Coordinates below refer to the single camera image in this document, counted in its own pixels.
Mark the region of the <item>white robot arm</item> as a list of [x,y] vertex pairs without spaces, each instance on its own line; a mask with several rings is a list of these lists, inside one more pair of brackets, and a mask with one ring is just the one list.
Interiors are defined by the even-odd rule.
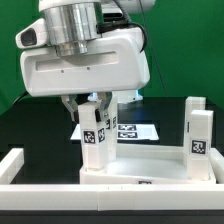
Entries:
[[43,17],[15,37],[27,92],[60,96],[73,119],[77,97],[96,93],[95,114],[105,120],[114,91],[150,79],[147,33],[128,16],[136,9],[136,0],[39,0]]

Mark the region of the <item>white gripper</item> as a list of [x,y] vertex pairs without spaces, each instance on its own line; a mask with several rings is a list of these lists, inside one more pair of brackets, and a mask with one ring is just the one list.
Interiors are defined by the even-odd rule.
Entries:
[[76,94],[98,93],[97,122],[106,121],[113,91],[138,90],[150,73],[138,28],[118,29],[87,43],[88,52],[59,57],[53,47],[24,51],[20,56],[22,77],[31,96],[60,96],[78,121]]

